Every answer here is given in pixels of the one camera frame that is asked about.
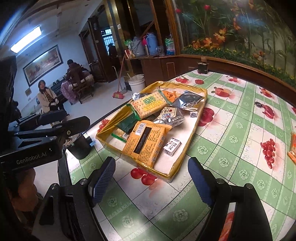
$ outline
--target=fluorescent light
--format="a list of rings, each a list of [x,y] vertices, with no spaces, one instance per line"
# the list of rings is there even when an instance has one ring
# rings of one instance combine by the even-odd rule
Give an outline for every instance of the fluorescent light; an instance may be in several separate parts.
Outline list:
[[[23,37],[19,42],[13,45],[10,50],[18,53],[20,52],[25,46],[31,43],[34,39],[38,38],[41,35],[40,26],[34,28],[34,30],[28,33],[25,37]]]

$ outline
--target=mural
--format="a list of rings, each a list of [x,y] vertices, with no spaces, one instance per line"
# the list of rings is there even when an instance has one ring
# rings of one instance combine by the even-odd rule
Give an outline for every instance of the mural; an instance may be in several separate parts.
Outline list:
[[[296,88],[296,40],[264,0],[173,0],[183,53],[224,58]]]

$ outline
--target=blue thermos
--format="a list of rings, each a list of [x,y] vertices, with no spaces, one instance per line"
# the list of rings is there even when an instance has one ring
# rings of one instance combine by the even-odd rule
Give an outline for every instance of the blue thermos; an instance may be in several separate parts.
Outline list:
[[[156,55],[158,54],[156,48],[157,48],[157,38],[153,33],[148,33],[147,34],[147,43],[148,43],[148,48],[149,48],[149,53],[150,55]]]

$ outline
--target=broom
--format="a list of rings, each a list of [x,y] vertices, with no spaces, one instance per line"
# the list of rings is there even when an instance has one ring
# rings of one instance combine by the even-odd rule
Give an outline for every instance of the broom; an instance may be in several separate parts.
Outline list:
[[[124,98],[123,94],[119,92],[120,78],[121,78],[121,73],[122,73],[122,68],[123,68],[123,62],[124,62],[124,56],[123,56],[123,60],[122,60],[121,68],[120,68],[119,79],[118,79],[118,90],[117,90],[117,92],[114,92],[114,94],[113,94],[113,98],[117,98],[117,99],[123,99]]]

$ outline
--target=framed painting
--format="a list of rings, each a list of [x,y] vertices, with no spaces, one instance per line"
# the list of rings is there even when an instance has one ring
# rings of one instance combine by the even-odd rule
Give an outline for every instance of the framed painting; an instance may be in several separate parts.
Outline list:
[[[57,45],[31,61],[23,68],[29,87],[62,63],[63,60]]]

